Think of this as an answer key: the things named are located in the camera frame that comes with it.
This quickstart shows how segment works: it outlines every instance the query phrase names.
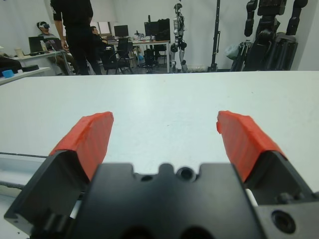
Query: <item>blue object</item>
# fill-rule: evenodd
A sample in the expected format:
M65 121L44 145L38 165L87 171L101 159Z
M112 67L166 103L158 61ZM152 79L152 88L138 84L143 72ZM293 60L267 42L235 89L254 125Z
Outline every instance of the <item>blue object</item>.
M14 76L14 73L12 70L2 71L2 74L5 78L10 78Z

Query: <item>desk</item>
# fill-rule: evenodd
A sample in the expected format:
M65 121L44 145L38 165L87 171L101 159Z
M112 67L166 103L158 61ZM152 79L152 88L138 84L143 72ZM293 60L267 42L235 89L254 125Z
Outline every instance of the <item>desk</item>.
M167 73L169 73L169 64L170 64L170 41L133 41L133 46L141 45L166 45L166 55L167 55ZM118 42L110 42L109 44L118 46Z
M23 72L23 73L17 73L11 78L5 78L5 77L0 77L0 86L7 84L12 81L16 81L25 77L30 77L30 76L42 76L41 73L48 71L50 68L49 67L41 67L38 70L35 71L29 71L29 72Z
M48 57L54 57L54 56L60 56L61 55L61 56L63 56L64 64L66 66L66 69L68 71L69 76L72 76L73 74L72 74L72 71L70 70L70 66L69 66L69 63L66 60L65 54L66 54L66 52L63 52L63 51L53 51L53 52L45 53L45 54L42 54L42 55L25 56L23 58L14 57L12 59L19 61L21 64L23 64L25 66L26 62L29 61L29 60L48 58Z
M48 155L82 116L112 111L105 163L198 172L204 162L229 162L216 121L230 110L253 117L316 192L318 90L319 72L29 77L0 87L0 151ZM0 200L1 213L12 200ZM3 217L0 231L26 238Z

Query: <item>window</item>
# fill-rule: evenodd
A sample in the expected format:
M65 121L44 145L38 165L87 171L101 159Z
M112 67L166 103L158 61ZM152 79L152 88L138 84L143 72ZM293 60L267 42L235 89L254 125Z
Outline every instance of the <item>window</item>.
M99 22L100 33L101 34L110 34L110 28L108 22Z
M110 23L107 21L92 21L90 26L95 26L102 36L112 35L112 32L110 31ZM66 36L65 26L63 26L63 36Z

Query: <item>vr headset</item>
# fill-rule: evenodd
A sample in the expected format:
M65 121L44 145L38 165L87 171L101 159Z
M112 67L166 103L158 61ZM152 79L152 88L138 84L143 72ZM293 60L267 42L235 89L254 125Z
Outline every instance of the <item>vr headset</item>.
M49 29L50 28L50 25L48 23L43 23L43 24L39 24L39 28L40 27L43 27L45 29Z

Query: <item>black chair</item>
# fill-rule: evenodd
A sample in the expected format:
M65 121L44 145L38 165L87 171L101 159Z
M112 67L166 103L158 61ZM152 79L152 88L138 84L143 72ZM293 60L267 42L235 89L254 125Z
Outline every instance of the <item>black chair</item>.
M155 52L155 60L158 61L159 57L164 57L164 64L165 64L165 59L166 59L166 45L155 45L154 46L154 52Z
M133 44L130 42L128 38L121 38L119 39L119 46L118 50L114 51L112 49L105 50L100 55L103 67L106 70L106 74L109 74L109 70L115 69L115 74L117 75L118 70L120 69L122 74L125 74L125 67L129 69L131 74L133 74L133 71L130 66L129 61L129 51L132 49Z

